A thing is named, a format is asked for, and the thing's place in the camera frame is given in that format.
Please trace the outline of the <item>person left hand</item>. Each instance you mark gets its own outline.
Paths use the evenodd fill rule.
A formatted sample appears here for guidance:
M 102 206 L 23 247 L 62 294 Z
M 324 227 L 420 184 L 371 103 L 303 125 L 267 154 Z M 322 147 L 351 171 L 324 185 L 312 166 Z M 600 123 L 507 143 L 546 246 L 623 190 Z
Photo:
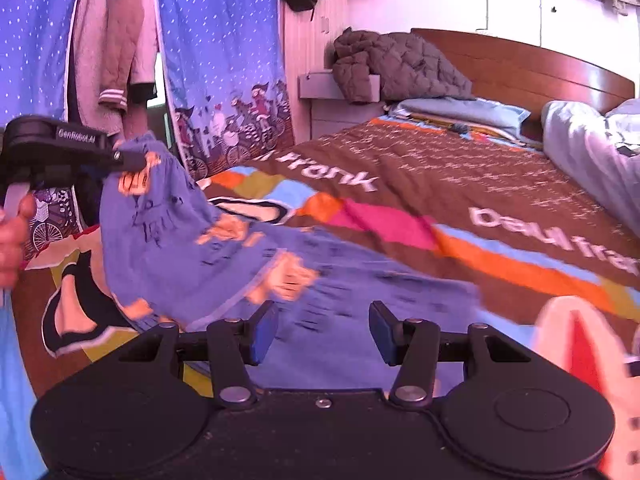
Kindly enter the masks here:
M 24 246 L 28 240 L 29 221 L 36 211 L 35 199 L 27 194 L 20 201 L 15 217 L 1 211 L 0 226 L 0 286 L 11 290 L 18 280 L 23 260 Z

